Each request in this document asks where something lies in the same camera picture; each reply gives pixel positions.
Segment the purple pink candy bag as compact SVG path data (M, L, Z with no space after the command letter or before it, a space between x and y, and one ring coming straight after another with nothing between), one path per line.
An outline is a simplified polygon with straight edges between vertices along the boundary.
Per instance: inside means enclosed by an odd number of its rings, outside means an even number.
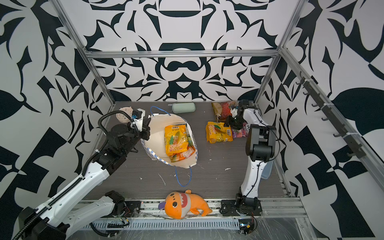
M248 127L247 123L243 123L243 127L240 130L236 130L233 128L231 128L231 130L232 130L232 135L233 135L234 139L247 137L248 133L249 133L249 127Z

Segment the gold red fruit snack bag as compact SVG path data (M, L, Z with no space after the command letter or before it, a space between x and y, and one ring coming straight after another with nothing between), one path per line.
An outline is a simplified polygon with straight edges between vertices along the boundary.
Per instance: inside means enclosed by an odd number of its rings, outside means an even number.
M212 107L217 122L225 122L228 117L235 118L238 113L238 101L213 102Z

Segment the yellow snack bag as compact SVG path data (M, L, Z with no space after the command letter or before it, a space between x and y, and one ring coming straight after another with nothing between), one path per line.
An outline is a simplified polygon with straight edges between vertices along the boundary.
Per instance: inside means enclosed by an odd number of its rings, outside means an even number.
M226 127L225 123L208 122L206 134L207 142L211 144L233 141L232 129L231 127Z
M187 150L188 135L186 125L169 125L165 127L165 148L167 156Z

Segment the blue checkered paper bag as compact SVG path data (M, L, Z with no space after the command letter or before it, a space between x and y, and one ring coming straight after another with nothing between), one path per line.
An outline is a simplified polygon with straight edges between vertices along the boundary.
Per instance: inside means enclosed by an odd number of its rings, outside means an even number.
M142 146L153 161L191 170L197 164L198 148L188 122L158 107L150 108L150 138Z

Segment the orange Fox's candy bag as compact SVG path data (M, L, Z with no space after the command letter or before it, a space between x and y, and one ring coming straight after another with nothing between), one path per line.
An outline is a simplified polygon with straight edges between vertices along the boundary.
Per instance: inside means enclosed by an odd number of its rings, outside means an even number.
M179 162L184 159L189 158L194 152L196 151L196 148L194 146L194 143L192 141L192 138L188 136L188 147L187 150L181 153L177 153L171 157L171 162Z

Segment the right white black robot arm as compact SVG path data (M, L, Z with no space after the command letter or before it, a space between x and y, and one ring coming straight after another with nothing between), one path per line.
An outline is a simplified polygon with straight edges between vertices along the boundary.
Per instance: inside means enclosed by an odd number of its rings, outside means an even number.
M248 136L246 155L248 165L245 179L236 194L236 211L240 215L260 215L262 207L259 196L259 185L262 173L268 162L275 159L276 127L268 125L262 118L261 111L249 100L238 103L238 113L234 118L237 126L246 124Z

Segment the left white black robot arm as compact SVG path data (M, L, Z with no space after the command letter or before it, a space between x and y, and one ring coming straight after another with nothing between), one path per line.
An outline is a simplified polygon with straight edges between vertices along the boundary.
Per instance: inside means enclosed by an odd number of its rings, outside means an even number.
M119 110L100 117L98 126L106 135L100 150L86 162L82 172L63 190L37 208L25 208L19 214L20 230L15 240L66 240L79 229L104 216L120 215L125 204L123 196L110 191L96 202L73 208L96 186L110 177L127 159L137 152L136 144L150 138L150 118L145 110L132 114Z

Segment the light blue case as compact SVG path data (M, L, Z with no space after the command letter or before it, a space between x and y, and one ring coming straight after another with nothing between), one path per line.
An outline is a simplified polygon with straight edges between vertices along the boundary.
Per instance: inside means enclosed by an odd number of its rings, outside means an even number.
M273 169L273 163L274 163L273 161L269 161L269 162L267 162L266 166L264 167L262 175L261 175L261 178L263 180L267 180L270 177L272 169Z

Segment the mint green case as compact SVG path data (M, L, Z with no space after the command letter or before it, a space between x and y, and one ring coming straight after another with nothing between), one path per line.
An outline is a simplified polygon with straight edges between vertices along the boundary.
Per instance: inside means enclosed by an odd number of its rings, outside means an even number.
M196 111L196 105L194 103L174 103L169 104L174 114L193 113Z

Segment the orange plush shark toy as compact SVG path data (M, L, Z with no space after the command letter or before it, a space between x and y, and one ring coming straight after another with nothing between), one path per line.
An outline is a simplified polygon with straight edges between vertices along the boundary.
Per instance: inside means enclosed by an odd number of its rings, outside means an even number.
M177 220L183 219L188 213L199 215L200 210L203 217L213 212L208 203L199 195L192 194L191 190L171 192L165 201L159 203L158 209L164 210L168 217Z

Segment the black wall hook rack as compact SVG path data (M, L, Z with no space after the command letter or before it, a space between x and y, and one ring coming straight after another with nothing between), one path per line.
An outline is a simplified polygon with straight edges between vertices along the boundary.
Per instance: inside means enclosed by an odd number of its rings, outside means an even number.
M306 79L300 73L300 80L297 83L298 85L302 85L306 92L304 93L306 96L311 96L315 103L312 105L314 108L320 109L325 117L322 119L324 122L329 121L335 130L337 131L333 136L335 138L342 138L350 150L351 153L347 155L349 157L357 157L359 159L365 157L367 154L363 150L362 141L358 139L360 134L357 131L353 130L353 128L348 124L347 120L340 113L337 107L331 103L331 100L325 95L325 93L321 90L321 88L317 85L315 80Z

